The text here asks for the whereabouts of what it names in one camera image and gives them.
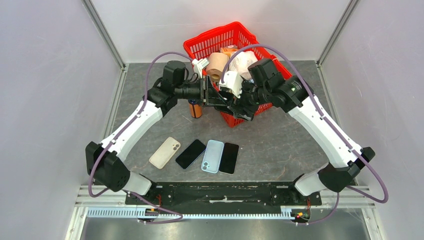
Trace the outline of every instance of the beige smartphone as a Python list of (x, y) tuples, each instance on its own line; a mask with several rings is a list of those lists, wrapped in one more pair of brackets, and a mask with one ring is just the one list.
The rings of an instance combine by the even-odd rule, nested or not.
[(156, 150), (156, 152), (153, 153), (148, 161), (156, 168), (163, 169), (173, 155), (178, 151), (180, 146), (181, 144), (177, 140), (172, 137), (168, 137)]

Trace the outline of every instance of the red basket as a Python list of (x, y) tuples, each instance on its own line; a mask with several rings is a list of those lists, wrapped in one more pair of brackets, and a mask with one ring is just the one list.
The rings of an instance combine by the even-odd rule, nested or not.
[[(220, 48), (236, 45), (239, 48), (243, 48), (247, 45), (258, 44), (256, 36), (250, 33), (240, 22), (235, 21), (225, 26), (213, 28), (209, 31), (189, 39), (184, 42), (184, 50), (188, 53), (192, 59), (207, 58), (211, 53), (219, 52)], [(258, 60), (263, 58), (272, 59), (278, 71), (281, 72), (284, 79), (290, 78), (292, 75), (290, 72), (281, 64), (275, 55), (271, 55), (263, 47), (254, 47), (251, 49)], [(271, 103), (262, 104), (257, 109), (255, 116), (262, 113), (263, 111), (271, 108)], [(230, 128), (233, 128), (242, 122), (243, 119), (236, 119), (232, 115), (221, 112), (222, 117)]]

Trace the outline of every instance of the toilet paper roll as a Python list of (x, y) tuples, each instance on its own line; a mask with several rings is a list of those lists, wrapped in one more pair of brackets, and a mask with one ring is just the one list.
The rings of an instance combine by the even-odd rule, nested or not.
[(209, 65), (206, 67), (206, 73), (210, 76), (210, 80), (213, 82), (219, 82), (223, 75), (225, 64), (230, 58), (221, 52), (213, 52), (210, 54), (208, 60)]

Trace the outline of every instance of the black smartphone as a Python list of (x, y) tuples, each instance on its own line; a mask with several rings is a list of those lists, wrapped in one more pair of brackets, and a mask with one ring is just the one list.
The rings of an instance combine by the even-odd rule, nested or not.
[(194, 140), (176, 159), (176, 163), (187, 169), (205, 151), (206, 146), (198, 139)]
[(236, 169), (237, 155), (239, 154), (239, 145), (226, 142), (222, 152), (219, 171), (226, 174), (234, 174)]

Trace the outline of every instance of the white wall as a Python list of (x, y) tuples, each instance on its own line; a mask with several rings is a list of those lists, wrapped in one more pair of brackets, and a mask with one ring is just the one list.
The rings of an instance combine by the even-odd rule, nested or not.
[(79, 0), (0, 8), (0, 239), (64, 239), (119, 68)]
[[(323, 65), (342, 127), (375, 149), (371, 163), (390, 195), (377, 209), (390, 240), (424, 234), (423, 23), (422, 0), (361, 1)], [(359, 180), (382, 198), (362, 172)]]
[[(92, 0), (127, 63), (150, 62), (209, 29), (241, 22), (292, 60), (316, 60), (349, 0)], [(160, 62), (174, 59), (163, 57)]]

